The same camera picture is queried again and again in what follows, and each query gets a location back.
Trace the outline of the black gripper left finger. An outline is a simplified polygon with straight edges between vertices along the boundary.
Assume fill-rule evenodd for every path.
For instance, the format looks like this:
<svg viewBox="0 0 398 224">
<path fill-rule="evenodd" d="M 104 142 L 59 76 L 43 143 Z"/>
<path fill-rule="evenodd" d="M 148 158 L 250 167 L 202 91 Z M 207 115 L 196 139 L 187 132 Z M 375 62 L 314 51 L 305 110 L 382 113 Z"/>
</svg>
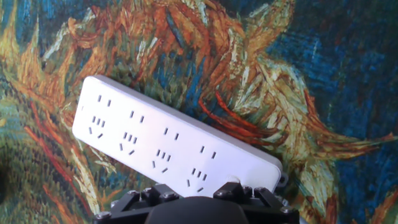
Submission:
<svg viewBox="0 0 398 224">
<path fill-rule="evenodd" d="M 142 191 L 129 190 L 120 199 L 111 202 L 109 211 L 94 215 L 94 224 L 141 224 L 145 223 L 155 206 L 179 199 L 165 184 L 157 184 Z"/>
</svg>

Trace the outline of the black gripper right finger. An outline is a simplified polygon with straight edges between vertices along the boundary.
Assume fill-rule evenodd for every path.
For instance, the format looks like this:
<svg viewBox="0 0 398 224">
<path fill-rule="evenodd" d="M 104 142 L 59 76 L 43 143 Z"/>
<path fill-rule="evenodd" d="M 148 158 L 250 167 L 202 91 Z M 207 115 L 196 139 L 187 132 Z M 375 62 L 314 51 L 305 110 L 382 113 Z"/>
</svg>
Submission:
<svg viewBox="0 0 398 224">
<path fill-rule="evenodd" d="M 238 182 L 227 182 L 213 194 L 213 198 L 237 205 L 249 223 L 300 224 L 299 211 L 284 205 L 265 187 L 252 188 Z"/>
</svg>

